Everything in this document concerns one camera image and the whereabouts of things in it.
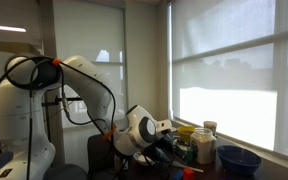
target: bottle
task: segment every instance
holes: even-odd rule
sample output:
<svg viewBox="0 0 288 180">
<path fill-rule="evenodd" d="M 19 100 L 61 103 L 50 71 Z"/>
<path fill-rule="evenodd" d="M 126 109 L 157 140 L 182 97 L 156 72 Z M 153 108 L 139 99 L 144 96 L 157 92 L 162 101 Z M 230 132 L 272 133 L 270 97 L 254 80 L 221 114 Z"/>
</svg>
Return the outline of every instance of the bottle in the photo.
<svg viewBox="0 0 288 180">
<path fill-rule="evenodd" d="M 196 128 L 190 136 L 190 147 L 197 152 L 196 161 L 199 164 L 209 164 L 215 160 L 216 138 L 212 131 Z"/>
</svg>

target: blue bowl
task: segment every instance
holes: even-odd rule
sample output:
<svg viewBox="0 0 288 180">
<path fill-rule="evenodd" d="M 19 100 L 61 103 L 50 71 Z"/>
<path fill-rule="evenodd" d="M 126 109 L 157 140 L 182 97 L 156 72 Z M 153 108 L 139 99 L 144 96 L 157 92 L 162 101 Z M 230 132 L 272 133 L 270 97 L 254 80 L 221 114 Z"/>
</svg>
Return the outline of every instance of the blue bowl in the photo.
<svg viewBox="0 0 288 180">
<path fill-rule="evenodd" d="M 220 146 L 217 148 L 217 155 L 225 170 L 242 176 L 252 176 L 262 164 L 260 156 L 237 146 Z"/>
</svg>

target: bowl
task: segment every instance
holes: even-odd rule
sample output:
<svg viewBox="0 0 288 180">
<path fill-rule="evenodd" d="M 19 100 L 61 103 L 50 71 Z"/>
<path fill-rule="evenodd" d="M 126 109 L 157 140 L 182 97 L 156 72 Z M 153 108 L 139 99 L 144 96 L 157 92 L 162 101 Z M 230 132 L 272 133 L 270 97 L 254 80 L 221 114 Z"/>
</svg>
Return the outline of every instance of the bowl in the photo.
<svg viewBox="0 0 288 180">
<path fill-rule="evenodd" d="M 238 146 L 219 146 L 217 154 L 223 168 L 237 175 L 252 176 L 262 164 L 260 156 Z"/>
<path fill-rule="evenodd" d="M 194 126 L 180 126 L 177 128 L 177 132 L 180 138 L 185 142 L 190 142 L 191 134 L 195 131 Z"/>
</svg>

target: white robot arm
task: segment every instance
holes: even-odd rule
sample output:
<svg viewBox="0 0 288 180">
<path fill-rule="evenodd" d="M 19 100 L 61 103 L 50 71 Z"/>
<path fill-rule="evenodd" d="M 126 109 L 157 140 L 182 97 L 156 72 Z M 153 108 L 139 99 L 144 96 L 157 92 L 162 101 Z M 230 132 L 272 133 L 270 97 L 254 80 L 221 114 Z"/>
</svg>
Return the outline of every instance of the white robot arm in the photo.
<svg viewBox="0 0 288 180">
<path fill-rule="evenodd" d="M 170 120 L 156 121 L 138 105 L 126 114 L 127 129 L 112 130 L 113 117 L 107 111 L 114 96 L 108 88 L 109 81 L 81 56 L 63 62 L 44 56 L 14 56 L 6 72 L 7 78 L 0 84 L 0 141 L 8 145 L 14 158 L 0 169 L 0 178 L 5 180 L 25 179 L 27 174 L 30 179 L 42 179 L 51 165 L 55 148 L 45 134 L 41 96 L 64 84 L 85 102 L 89 117 L 108 136 L 120 157 L 132 156 L 171 131 Z"/>
</svg>

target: plastic cup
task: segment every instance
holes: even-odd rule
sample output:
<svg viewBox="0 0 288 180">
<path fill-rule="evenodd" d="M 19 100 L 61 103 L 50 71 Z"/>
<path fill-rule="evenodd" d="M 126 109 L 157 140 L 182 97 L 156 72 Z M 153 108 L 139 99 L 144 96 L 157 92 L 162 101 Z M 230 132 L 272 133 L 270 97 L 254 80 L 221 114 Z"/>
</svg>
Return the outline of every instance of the plastic cup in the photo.
<svg viewBox="0 0 288 180">
<path fill-rule="evenodd" d="M 214 122 L 214 121 L 204 121 L 203 124 L 204 124 L 204 128 L 207 128 L 207 129 L 211 130 L 212 133 L 213 133 L 213 136 L 216 137 L 217 123 Z"/>
</svg>

